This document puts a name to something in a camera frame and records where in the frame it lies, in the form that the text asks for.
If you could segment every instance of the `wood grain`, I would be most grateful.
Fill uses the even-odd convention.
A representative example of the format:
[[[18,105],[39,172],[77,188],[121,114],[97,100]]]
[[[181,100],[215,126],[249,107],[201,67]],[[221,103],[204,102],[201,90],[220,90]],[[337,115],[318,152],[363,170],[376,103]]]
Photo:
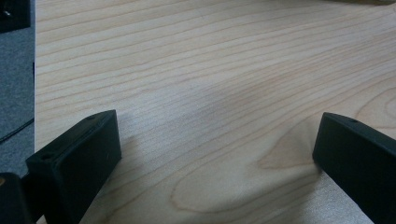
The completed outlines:
[[[396,137],[395,8],[37,0],[35,148],[117,109],[82,223],[371,223],[311,153],[324,111]]]

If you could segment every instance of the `gray floor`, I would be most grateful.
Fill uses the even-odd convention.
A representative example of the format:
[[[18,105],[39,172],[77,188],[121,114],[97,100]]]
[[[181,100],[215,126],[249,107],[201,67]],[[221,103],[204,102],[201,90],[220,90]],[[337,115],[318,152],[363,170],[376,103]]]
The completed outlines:
[[[34,117],[35,26],[0,34],[0,138]],[[24,160],[34,153],[34,124],[0,143],[0,173],[24,175]]]

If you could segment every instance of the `wooden table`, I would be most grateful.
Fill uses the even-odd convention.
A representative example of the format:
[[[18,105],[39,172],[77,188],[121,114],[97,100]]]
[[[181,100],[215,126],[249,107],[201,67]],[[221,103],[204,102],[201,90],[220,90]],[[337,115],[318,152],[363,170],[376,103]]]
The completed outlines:
[[[37,0],[35,148],[117,109],[82,223],[371,223],[311,159],[324,111],[396,137],[396,6]]]

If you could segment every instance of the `light wood surface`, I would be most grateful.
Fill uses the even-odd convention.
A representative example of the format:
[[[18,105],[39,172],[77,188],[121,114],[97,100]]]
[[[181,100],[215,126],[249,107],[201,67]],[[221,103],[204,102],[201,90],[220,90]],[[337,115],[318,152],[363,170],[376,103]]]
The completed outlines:
[[[395,8],[37,0],[35,149],[117,109],[82,223],[371,223],[311,152],[324,111],[396,137]]]

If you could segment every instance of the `black cable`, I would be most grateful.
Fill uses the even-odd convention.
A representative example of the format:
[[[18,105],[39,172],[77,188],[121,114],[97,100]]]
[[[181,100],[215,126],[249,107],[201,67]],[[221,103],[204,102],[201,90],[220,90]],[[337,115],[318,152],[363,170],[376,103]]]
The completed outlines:
[[[0,145],[2,145],[3,143],[5,143],[9,138],[11,138],[12,136],[14,136],[15,134],[19,133],[20,131],[22,131],[23,129],[25,129],[27,126],[31,125],[33,122],[35,122],[35,118],[30,119],[29,121],[27,121],[26,123],[22,124],[21,127],[17,128],[16,130],[6,134],[5,136],[3,136],[2,138],[0,138]]]

